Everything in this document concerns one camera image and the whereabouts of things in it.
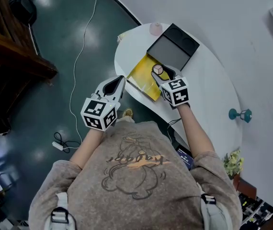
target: tabletop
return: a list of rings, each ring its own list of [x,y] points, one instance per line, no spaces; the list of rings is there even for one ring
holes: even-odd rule
[[[149,33],[149,25],[144,24],[128,31],[118,45],[114,58],[117,75],[127,77],[146,54],[147,49],[157,40],[158,36]],[[163,31],[169,26],[162,24]],[[217,154],[223,158],[242,143],[242,120],[230,120],[228,117],[231,108],[240,112],[239,100],[220,61],[196,37],[190,33],[188,35],[200,44],[182,69],[182,75],[189,83],[189,104],[197,121],[211,139]],[[154,102],[128,82],[125,89],[167,123],[180,117],[178,110],[172,110],[162,97]],[[187,143],[182,122],[177,122],[172,128]]]

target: gray t-shirt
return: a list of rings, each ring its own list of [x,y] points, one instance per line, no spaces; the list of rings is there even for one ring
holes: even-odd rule
[[[79,230],[200,230],[196,182],[227,207],[239,229],[239,198],[217,154],[199,154],[193,163],[188,171],[156,123],[119,122],[105,132],[83,170],[69,161],[54,163],[30,206],[30,229],[44,228],[57,207],[56,193],[67,191]]]

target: person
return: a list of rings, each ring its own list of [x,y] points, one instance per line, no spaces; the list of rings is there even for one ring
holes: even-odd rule
[[[76,229],[204,229],[197,183],[242,222],[234,186],[189,105],[177,106],[193,168],[189,171],[156,123],[134,123],[131,112],[102,132],[90,129],[70,161],[56,161],[34,197],[31,230],[44,229],[67,192]]]

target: green floor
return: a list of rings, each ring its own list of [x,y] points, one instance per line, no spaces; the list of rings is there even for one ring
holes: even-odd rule
[[[0,170],[14,181],[8,191],[4,211],[10,218],[27,219],[32,198],[41,186],[53,162],[69,160],[54,147],[54,133],[65,139],[79,140],[75,119],[69,112],[73,87],[73,64],[82,47],[84,27],[89,20],[94,0],[33,0],[37,20],[33,31],[41,55],[53,62],[59,73],[50,84],[34,86],[11,116],[12,131],[0,138]],[[86,97],[97,85],[115,76],[114,55],[117,36],[137,24],[114,0],[98,0],[96,14],[86,33],[86,45],[77,62],[77,86],[72,110],[78,117],[78,129],[84,137],[88,131],[80,110]],[[124,92],[120,110],[132,107],[135,121],[154,120],[166,134],[167,124],[155,113]]]

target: yellow shoe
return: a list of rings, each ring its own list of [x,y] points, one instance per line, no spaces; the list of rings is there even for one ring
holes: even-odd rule
[[[123,117],[126,117],[126,116],[133,118],[133,111],[131,108],[127,108],[126,110],[124,110]]]

